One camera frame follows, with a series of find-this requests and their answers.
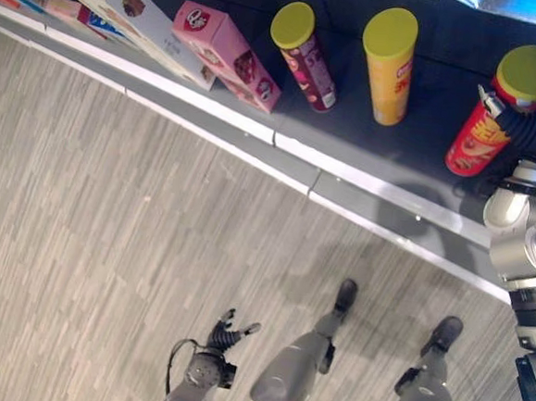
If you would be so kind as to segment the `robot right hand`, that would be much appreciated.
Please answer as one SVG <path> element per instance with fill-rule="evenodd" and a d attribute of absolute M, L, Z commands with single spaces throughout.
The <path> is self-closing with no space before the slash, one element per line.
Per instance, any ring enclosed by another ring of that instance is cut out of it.
<path fill-rule="evenodd" d="M 479 87 L 485 111 L 518 150 L 536 154 L 536 45 L 503 56 L 492 85 Z"/>

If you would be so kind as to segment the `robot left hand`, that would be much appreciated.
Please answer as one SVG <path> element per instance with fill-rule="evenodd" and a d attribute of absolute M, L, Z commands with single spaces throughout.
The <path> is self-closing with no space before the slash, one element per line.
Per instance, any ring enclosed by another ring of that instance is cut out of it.
<path fill-rule="evenodd" d="M 225 353 L 248 335 L 255 334 L 261 330 L 261 323 L 255 322 L 245 328 L 232 331 L 232 320 L 235 318 L 235 313 L 236 309 L 231 308 L 218 319 L 206 340 L 207 348 L 213 348 L 220 353 Z"/>

